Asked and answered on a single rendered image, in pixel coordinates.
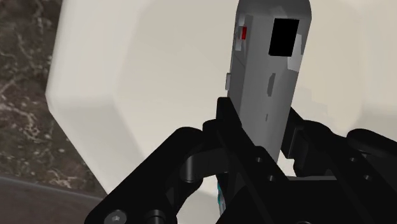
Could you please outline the grey mobile phone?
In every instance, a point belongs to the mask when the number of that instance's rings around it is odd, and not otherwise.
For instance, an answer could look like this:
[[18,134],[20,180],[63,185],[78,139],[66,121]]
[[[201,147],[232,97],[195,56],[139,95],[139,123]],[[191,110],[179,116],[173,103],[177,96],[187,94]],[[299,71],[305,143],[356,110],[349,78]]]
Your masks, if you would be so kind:
[[242,127],[277,161],[312,20],[309,0],[239,0],[226,75]]

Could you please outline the white toilet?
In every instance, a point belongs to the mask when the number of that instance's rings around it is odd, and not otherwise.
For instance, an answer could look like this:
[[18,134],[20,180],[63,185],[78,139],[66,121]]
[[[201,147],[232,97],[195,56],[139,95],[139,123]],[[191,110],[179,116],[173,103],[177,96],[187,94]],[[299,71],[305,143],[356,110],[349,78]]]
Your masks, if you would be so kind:
[[[366,129],[397,142],[397,0],[309,1],[290,109],[342,137]],[[216,118],[238,3],[63,0],[46,100],[106,196],[175,130]],[[282,151],[274,162],[287,224],[368,224],[335,177],[300,178]],[[206,177],[178,224],[216,224],[225,208]]]

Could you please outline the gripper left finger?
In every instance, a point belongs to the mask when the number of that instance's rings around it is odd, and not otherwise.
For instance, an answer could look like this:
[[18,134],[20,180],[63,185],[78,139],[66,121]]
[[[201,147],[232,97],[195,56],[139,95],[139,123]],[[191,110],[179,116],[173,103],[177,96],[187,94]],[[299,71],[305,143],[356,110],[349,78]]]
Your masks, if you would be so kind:
[[216,224],[287,224],[276,196],[286,176],[244,132],[227,97],[201,129],[175,130],[84,224],[178,224],[179,210],[209,176],[217,177],[226,204]]

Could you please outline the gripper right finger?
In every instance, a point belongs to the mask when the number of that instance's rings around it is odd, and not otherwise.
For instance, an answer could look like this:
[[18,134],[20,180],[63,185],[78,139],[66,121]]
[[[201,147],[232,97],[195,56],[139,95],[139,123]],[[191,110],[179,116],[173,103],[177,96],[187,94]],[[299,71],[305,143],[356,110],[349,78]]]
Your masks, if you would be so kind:
[[397,142],[366,129],[342,137],[291,109],[281,151],[300,178],[335,177],[368,224],[397,224]]

